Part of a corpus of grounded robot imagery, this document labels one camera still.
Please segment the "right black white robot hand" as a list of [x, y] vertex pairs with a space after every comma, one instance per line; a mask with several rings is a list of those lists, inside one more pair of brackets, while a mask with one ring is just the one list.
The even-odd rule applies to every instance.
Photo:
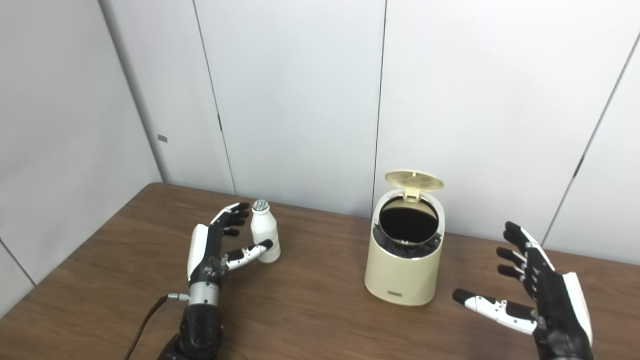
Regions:
[[505, 223], [503, 238], [516, 250], [498, 247], [500, 275], [518, 280], [535, 307], [457, 288], [452, 299], [474, 313], [531, 335], [541, 360], [593, 360], [590, 312], [578, 274], [557, 272], [542, 245], [520, 225]]

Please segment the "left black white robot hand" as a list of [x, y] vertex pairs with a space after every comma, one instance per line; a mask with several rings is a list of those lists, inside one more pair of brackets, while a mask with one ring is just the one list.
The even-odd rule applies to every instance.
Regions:
[[222, 253], [224, 237], [237, 237], [249, 218], [250, 204], [236, 202], [226, 206], [208, 224], [197, 224], [193, 230], [187, 261], [187, 281], [221, 285], [228, 272], [244, 267], [275, 247], [267, 238], [256, 244]]

